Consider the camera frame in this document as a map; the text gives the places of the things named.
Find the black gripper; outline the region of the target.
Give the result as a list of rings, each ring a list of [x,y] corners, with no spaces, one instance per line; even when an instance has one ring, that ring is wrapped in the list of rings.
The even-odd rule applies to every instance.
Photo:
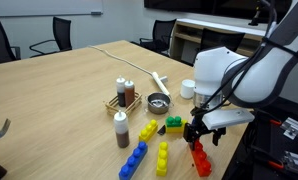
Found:
[[[226,128],[219,128],[216,130],[209,130],[205,123],[202,121],[203,116],[206,114],[206,109],[193,108],[190,114],[193,116],[191,123],[186,123],[183,132],[183,138],[188,143],[191,150],[195,149],[194,142],[196,137],[200,137],[204,134],[209,134],[213,132],[212,143],[217,146],[218,141],[222,135],[226,134]]]

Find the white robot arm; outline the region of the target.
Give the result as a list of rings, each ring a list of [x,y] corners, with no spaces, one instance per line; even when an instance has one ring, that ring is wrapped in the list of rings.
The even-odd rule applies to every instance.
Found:
[[[213,133],[217,144],[228,126],[254,120],[253,109],[272,104],[298,63],[298,0],[281,21],[276,20],[275,0],[261,0],[269,9],[265,36],[249,57],[226,47],[204,50],[194,65],[193,121],[183,138],[194,145]]]

